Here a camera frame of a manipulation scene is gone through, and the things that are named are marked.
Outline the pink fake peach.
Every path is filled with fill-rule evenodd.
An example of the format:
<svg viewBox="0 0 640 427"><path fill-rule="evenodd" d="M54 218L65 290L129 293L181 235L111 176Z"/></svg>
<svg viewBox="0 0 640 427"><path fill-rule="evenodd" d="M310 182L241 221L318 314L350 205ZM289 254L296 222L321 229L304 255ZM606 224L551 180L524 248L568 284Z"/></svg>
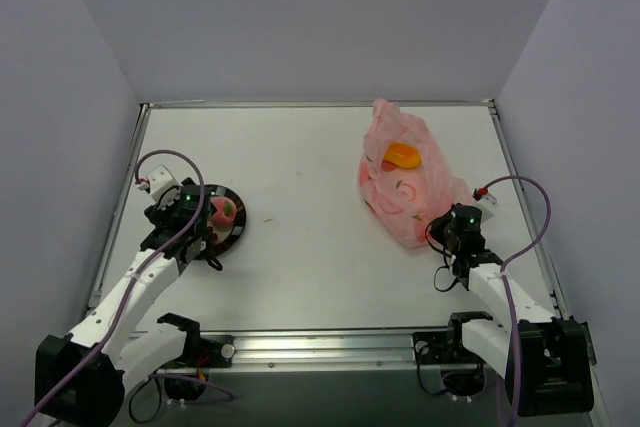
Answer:
<svg viewBox="0 0 640 427"><path fill-rule="evenodd" d="M235 203L225 196L214 196L211 198L210 222L214 226L229 227L235 221L237 208Z"/></svg>

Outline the pink plastic bag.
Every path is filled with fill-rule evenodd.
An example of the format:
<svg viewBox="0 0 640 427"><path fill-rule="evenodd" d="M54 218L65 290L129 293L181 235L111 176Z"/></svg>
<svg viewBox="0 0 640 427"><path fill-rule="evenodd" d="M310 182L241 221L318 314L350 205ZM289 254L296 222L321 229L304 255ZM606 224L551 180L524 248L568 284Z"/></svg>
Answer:
<svg viewBox="0 0 640 427"><path fill-rule="evenodd" d="M386 161L384 155L394 142L416 149L420 164L403 168ZM357 182L374 217L408 249L426 245L427 225L453 204L472 202L469 186L453 175L427 123L384 99L373 104Z"/></svg>

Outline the orange fake fruit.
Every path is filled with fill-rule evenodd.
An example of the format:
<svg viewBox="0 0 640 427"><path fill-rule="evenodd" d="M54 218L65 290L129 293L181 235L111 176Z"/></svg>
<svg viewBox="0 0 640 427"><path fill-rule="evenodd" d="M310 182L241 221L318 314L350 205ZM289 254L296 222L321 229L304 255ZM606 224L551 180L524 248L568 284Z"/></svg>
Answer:
<svg viewBox="0 0 640 427"><path fill-rule="evenodd" d="M383 161L402 169L414 169L422 163L419 151L402 142L392 142L383 156Z"/></svg>

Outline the dark red fake grapes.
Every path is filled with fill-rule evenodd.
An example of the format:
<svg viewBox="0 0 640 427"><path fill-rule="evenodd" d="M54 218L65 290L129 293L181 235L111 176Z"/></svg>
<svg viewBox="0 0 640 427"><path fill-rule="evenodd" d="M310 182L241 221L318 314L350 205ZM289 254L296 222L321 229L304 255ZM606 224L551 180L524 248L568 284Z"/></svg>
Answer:
<svg viewBox="0 0 640 427"><path fill-rule="evenodd" d="M207 230L209 232L210 240L212 242L214 242L214 243L218 242L220 237L219 237L218 233L214 230L214 228L213 227L208 227Z"/></svg>

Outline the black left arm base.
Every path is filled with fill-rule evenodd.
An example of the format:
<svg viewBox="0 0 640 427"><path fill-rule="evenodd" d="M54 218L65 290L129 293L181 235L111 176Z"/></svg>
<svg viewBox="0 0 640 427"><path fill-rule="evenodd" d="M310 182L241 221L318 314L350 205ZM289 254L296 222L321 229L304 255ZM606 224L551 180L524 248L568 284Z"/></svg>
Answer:
<svg viewBox="0 0 640 427"><path fill-rule="evenodd" d="M185 361L173 362L160 380L168 400L180 404L218 404L235 399L227 388L213 386L211 369L232 366L234 337L218 335L202 338L195 353Z"/></svg>

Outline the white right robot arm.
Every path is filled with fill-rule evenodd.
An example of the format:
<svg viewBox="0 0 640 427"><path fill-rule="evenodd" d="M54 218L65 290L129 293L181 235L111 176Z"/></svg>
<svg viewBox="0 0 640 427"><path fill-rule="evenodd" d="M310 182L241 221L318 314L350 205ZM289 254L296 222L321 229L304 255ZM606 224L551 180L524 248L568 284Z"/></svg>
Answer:
<svg viewBox="0 0 640 427"><path fill-rule="evenodd" d="M455 359L472 354L502 379L519 417L592 410L595 398L583 326L538 304L507 276L502 260L486 246L480 208L452 205L428 227L444 250L454 282L485 305L455 313L444 347Z"/></svg>

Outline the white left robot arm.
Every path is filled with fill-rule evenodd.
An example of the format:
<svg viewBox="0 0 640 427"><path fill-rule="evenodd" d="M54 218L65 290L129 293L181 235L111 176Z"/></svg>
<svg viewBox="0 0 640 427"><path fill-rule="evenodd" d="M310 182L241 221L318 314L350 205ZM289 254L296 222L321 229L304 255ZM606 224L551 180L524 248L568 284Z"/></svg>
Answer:
<svg viewBox="0 0 640 427"><path fill-rule="evenodd" d="M76 426L108 426L129 392L157 369L200 358L199 323L177 314L130 338L158 297L203 255L210 234L210 186L171 182L153 198L147 212L154 228L124 276L83 321L37 348L36 413Z"/></svg>

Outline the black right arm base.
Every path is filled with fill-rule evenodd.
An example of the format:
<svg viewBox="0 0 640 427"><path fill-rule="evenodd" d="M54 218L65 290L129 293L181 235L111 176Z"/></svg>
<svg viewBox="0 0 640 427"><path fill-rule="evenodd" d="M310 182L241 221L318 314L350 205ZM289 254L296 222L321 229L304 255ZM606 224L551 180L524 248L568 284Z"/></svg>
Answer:
<svg viewBox="0 0 640 427"><path fill-rule="evenodd" d="M416 377L420 389L429 397L448 396L452 401L471 403L488 394L495 384L489 383L485 362L462 346L462 325L472 320L493 317L483 311L455 312L444 329L418 331L412 334ZM421 369L425 366L453 365L439 374L439 386L426 386Z"/></svg>

